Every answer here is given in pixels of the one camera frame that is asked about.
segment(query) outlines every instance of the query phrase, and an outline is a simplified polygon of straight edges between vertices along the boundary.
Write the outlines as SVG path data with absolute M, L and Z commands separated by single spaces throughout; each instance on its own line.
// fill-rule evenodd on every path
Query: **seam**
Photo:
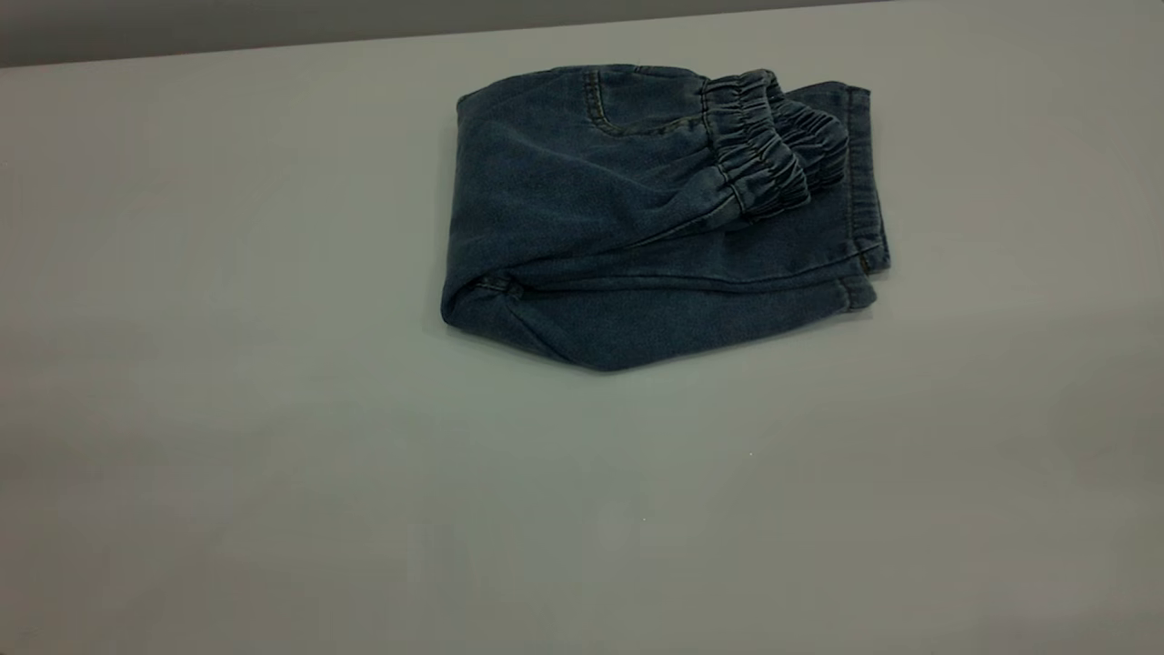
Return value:
M 729 284 L 729 285 L 744 286 L 744 285 L 747 285 L 747 284 L 757 284 L 757 283 L 760 283 L 760 282 L 774 282 L 776 279 L 790 279 L 793 277 L 800 277 L 801 275 L 804 275 L 805 272 L 812 272 L 814 270 L 821 270 L 822 268 L 828 268 L 830 265 L 836 265 L 838 263 L 844 263 L 846 261 L 857 258 L 859 256 L 863 256 L 865 252 L 873 251 L 873 250 L 875 250 L 875 249 L 878 249 L 880 247 L 881 247 L 880 244 L 871 245 L 868 248 L 865 248 L 864 250 L 860 250 L 859 252 L 856 252 L 856 254 L 852 254 L 852 255 L 846 255 L 846 256 L 843 256 L 843 257 L 837 258 L 837 259 L 828 261 L 828 262 L 814 265 L 811 268 L 805 268 L 803 270 L 799 270 L 796 272 L 789 272 L 788 275 L 773 275 L 773 276 L 769 276 L 769 277 L 754 277 L 752 279 L 724 279 L 722 277 L 708 277 L 708 276 L 704 276 L 704 275 L 602 275 L 602 276 L 597 276 L 597 277 L 570 277 L 569 279 L 565 279 L 565 282 L 589 282 L 591 279 L 644 279 L 644 278 L 650 278 L 650 279 L 698 279 L 698 280 L 702 280 L 702 282 L 719 282 L 719 283 Z M 539 289 L 537 286 L 527 286 L 527 289 L 532 290 L 534 292 L 537 292 L 539 290 L 544 290 L 544 289 Z M 551 289 L 551 290 L 558 291 L 558 290 L 568 290 L 568 289 Z
M 845 129 L 853 123 L 853 93 L 849 91 L 845 93 Z M 857 249 L 857 240 L 853 237 L 853 155 L 846 148 L 845 151 L 845 175 L 849 176 L 849 183 L 845 184 L 845 194 L 847 197 L 849 208 L 845 213 L 845 223 L 849 226 L 849 245 Z M 865 265 L 864 255 L 861 256 L 861 265 Z
M 667 74 L 667 73 L 662 73 L 662 72 L 655 72 L 655 71 L 651 70 L 653 67 L 655 67 L 655 66 L 634 66 L 634 69 L 632 69 L 632 72 L 636 72 L 638 74 L 645 74 L 645 76 L 648 76 L 648 77 L 658 77 L 660 79 L 679 79 L 680 77 L 683 77 L 681 74 Z M 688 72 L 691 73 L 690 77 L 703 77 L 701 74 L 696 74 L 693 71 L 688 71 Z
M 840 289 L 845 292 L 845 308 L 843 308 L 842 311 L 852 311 L 853 290 L 849 287 L 849 284 L 845 284 L 844 277 L 837 277 L 837 284 L 840 284 Z
M 845 90 L 845 112 L 847 113 L 846 116 L 847 120 L 845 124 L 845 129 L 847 130 L 849 126 L 853 124 L 853 90 L 851 87 Z M 857 236 L 856 236 L 857 228 L 853 226 L 853 213 L 854 213 L 853 212 L 853 154 L 852 149 L 850 148 L 845 149 L 845 175 L 849 176 L 849 184 L 845 185 L 845 191 L 847 192 L 846 194 L 849 197 L 849 213 L 845 216 L 846 222 L 849 225 L 849 244 L 853 250 L 857 251 L 857 256 L 859 257 L 861 263 L 861 271 L 864 271 L 865 275 L 868 275 L 870 272 L 873 271 L 873 266 L 870 265 L 870 259 L 868 257 L 865 256 L 865 252 L 873 250 L 875 248 L 867 248 L 865 250 L 861 250 L 857 245 Z
M 697 293 L 719 293 L 724 296 L 754 296 L 764 293 L 783 293 L 786 291 L 803 291 L 804 289 L 818 289 L 821 286 L 833 284 L 836 282 L 837 282 L 836 277 L 826 277 L 818 282 L 797 284 L 794 286 L 781 286 L 780 289 L 765 289 L 760 291 L 737 291 L 733 289 L 689 289 L 689 287 L 670 289 L 670 290 L 683 291 L 683 292 L 697 292 Z M 656 289 L 648 286 L 645 289 L 630 289 L 630 290 L 656 290 Z M 548 289 L 546 291 L 539 291 L 537 289 L 527 287 L 527 292 L 524 297 L 531 300 L 537 300 L 544 296 L 552 293 L 565 294 L 565 293 L 606 293 L 606 292 L 609 292 L 608 289 Z
M 538 344 L 539 347 L 541 347 L 542 349 L 545 349 L 546 353 L 548 353 L 552 356 L 556 357 L 561 362 L 566 362 L 566 363 L 569 363 L 569 364 L 577 364 L 573 359 L 570 359 L 568 357 L 565 357 L 565 356 L 562 356 L 562 354 L 558 353 L 558 349 L 551 348 L 551 346 L 547 344 L 545 340 L 542 340 L 540 336 L 538 336 L 538 334 L 533 332 L 532 327 L 530 327 L 530 323 L 526 322 L 524 318 L 521 318 L 520 315 L 518 315 L 518 313 L 516 311 L 513 311 L 513 305 L 509 301 L 508 298 L 503 298 L 502 301 L 505 302 L 505 309 L 510 312 L 510 315 L 513 316 L 513 320 L 518 321 L 518 323 L 521 326 L 521 329 L 525 330 L 525 333 L 530 336 L 531 340 L 533 340 L 533 342 L 535 344 Z
M 704 213 L 701 213 L 700 215 L 693 218 L 691 220 L 684 220 L 683 222 L 681 222 L 681 223 L 679 223 L 679 225 L 676 225 L 674 227 L 669 227 L 667 229 L 663 229 L 662 232 L 659 232 L 658 234 L 653 234 L 651 236 L 647 236 L 645 238 L 636 241 L 636 242 L 631 243 L 630 245 L 623 245 L 622 249 L 625 250 L 625 249 L 631 249 L 631 248 L 638 248 L 640 245 L 646 245 L 648 243 L 653 243 L 653 242 L 655 242 L 655 241 L 658 241 L 660 238 L 666 238 L 667 236 L 674 234 L 675 232 L 679 232 L 679 230 L 683 229 L 684 227 L 688 227 L 688 226 L 694 225 L 694 223 L 696 223 L 696 222 L 698 222 L 701 220 L 707 219 L 709 215 L 718 212 L 721 208 L 723 208 L 724 205 L 726 205 L 730 201 L 731 201 L 731 198 L 725 198 L 718 205 L 711 207 L 709 211 L 707 211 Z
M 620 136 L 623 130 L 606 118 L 606 112 L 602 106 L 602 79 L 598 77 L 598 69 L 590 69 L 585 76 L 587 106 L 590 109 L 590 120 L 599 129 L 612 135 Z
M 505 291 L 509 291 L 508 286 L 502 286 L 499 284 L 495 284 L 495 283 L 491 283 L 491 282 L 474 282 L 473 286 L 476 286 L 478 289 L 489 289 L 491 291 L 501 291 L 503 293 Z

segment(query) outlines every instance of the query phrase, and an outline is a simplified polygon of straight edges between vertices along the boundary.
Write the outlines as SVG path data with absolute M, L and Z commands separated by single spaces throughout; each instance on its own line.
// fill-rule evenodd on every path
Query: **folded jeans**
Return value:
M 870 305 L 889 265 L 870 93 L 570 66 L 470 93 L 441 313 L 612 371 Z

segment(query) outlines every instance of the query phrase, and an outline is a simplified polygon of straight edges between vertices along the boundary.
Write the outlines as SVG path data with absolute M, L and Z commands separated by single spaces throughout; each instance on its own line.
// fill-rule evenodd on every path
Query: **elastic cuff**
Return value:
M 809 191 L 818 191 L 845 178 L 849 131 L 836 116 L 787 100 L 779 90 L 768 91 L 776 134 L 796 155 Z
M 772 71 L 758 70 L 703 88 L 711 149 L 745 216 L 772 215 L 810 197 L 804 170 L 773 122 L 768 88 L 775 85 Z

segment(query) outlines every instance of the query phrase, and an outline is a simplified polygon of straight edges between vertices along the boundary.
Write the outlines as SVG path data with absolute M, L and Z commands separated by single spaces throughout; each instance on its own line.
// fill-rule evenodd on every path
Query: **blue denim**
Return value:
M 771 71 L 513 77 L 457 104 L 445 320 L 613 371 L 868 306 L 870 93 Z

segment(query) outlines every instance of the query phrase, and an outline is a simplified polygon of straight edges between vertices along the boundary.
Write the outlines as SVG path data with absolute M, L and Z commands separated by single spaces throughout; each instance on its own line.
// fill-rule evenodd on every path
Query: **denim pants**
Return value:
M 445 320 L 602 371 L 868 306 L 870 93 L 570 66 L 457 104 Z

